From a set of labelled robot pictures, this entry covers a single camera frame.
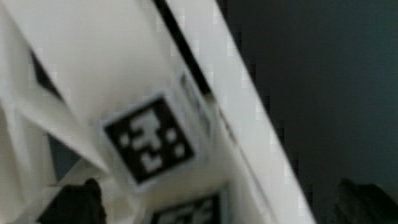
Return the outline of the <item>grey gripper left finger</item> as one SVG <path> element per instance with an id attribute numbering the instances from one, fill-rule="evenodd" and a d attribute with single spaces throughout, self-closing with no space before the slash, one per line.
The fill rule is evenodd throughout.
<path id="1" fill-rule="evenodd" d="M 40 224 L 107 224 L 102 187 L 95 179 L 66 185 L 38 218 Z"/>

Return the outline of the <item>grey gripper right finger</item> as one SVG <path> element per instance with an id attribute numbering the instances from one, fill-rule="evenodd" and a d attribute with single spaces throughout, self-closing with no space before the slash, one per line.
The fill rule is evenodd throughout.
<path id="1" fill-rule="evenodd" d="M 376 184 L 342 180 L 335 215 L 335 224 L 398 224 L 398 202 Z"/>

